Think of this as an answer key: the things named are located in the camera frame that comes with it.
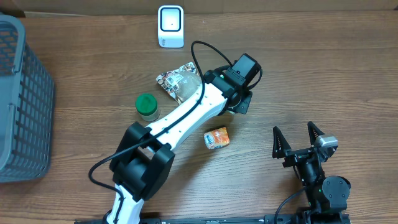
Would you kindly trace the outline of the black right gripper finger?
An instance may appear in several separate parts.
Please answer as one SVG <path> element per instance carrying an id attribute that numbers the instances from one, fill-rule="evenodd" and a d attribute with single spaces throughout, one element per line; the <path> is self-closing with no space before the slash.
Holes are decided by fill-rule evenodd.
<path id="1" fill-rule="evenodd" d="M 277 126 L 273 127 L 273 138 L 272 157 L 274 159 L 286 157 L 292 149 Z"/>
<path id="2" fill-rule="evenodd" d="M 315 145 L 315 140 L 318 136 L 324 135 L 322 132 L 312 121 L 307 123 L 308 133 L 310 137 L 310 144 Z"/>

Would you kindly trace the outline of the orange snack pack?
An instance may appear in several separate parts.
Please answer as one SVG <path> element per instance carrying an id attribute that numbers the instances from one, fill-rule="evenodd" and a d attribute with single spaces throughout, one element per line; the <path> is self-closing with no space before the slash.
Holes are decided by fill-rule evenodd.
<path id="1" fill-rule="evenodd" d="M 208 131 L 204 134 L 205 145 L 208 149 L 217 149 L 227 146 L 230 143 L 226 127 Z"/>

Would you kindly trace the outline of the beige brown snack pouch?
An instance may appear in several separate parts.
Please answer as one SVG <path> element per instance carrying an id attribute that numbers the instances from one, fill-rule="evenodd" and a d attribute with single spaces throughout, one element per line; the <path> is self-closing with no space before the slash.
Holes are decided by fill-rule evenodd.
<path id="1" fill-rule="evenodd" d="M 161 73 L 157 76 L 156 82 L 180 105 L 201 86 L 201 78 L 193 62 Z"/>

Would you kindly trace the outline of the green lid jar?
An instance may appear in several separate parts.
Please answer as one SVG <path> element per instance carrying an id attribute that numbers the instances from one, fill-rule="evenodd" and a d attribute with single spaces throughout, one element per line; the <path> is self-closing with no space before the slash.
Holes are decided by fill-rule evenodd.
<path id="1" fill-rule="evenodd" d="M 141 94 L 136 99 L 136 110 L 145 121 L 155 121 L 160 115 L 156 98 L 148 93 Z"/>

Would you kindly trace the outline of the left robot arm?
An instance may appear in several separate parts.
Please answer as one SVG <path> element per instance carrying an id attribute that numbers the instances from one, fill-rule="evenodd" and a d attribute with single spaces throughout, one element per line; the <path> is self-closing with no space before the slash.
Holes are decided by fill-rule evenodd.
<path id="1" fill-rule="evenodd" d="M 164 184 L 179 147 L 197 128 L 225 111 L 245 114 L 262 68 L 248 54 L 232 65 L 209 70 L 203 83 L 184 103 L 164 118 L 128 127 L 109 165 L 117 190 L 103 223 L 139 223 L 140 212 Z"/>

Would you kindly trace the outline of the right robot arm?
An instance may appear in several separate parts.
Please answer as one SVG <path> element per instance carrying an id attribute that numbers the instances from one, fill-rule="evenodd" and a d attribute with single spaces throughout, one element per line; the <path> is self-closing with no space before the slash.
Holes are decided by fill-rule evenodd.
<path id="1" fill-rule="evenodd" d="M 350 181 L 337 175 L 327 177 L 322 168 L 322 163 L 337 150 L 338 140 L 332 134 L 325 134 L 311 121 L 307 128 L 310 147 L 292 150 L 281 130 L 273 127 L 272 157 L 284 159 L 283 167 L 293 168 L 303 188 L 285 199 L 270 221 L 280 223 L 279 213 L 283 206 L 304 192 L 308 206 L 298 208 L 284 223 L 350 223 L 349 216 L 343 214 L 348 206 Z"/>

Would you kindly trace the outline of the grey plastic mesh basket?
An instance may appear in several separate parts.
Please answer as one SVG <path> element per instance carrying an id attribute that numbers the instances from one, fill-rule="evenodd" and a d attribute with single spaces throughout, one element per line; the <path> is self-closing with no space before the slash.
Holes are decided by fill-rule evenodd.
<path id="1" fill-rule="evenodd" d="M 52 154 L 55 83 L 22 22 L 1 15 L 1 182 L 43 177 Z"/>

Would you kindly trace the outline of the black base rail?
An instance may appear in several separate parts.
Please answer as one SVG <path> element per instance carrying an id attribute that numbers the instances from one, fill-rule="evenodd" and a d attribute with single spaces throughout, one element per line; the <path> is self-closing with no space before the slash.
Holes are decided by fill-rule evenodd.
<path id="1" fill-rule="evenodd" d="M 227 219 L 169 219 L 161 220 L 159 218 L 145 218 L 140 220 L 140 224 L 274 224 L 274 215 L 265 215 L 264 217 L 254 218 L 227 218 Z M 102 220 L 75 221 L 74 224 L 100 224 Z M 293 224 L 296 222 L 293 215 L 278 215 L 277 223 Z M 313 223 L 339 223 L 337 220 L 327 221 L 319 219 Z M 351 224 L 348 215 L 343 215 L 343 224 Z"/>

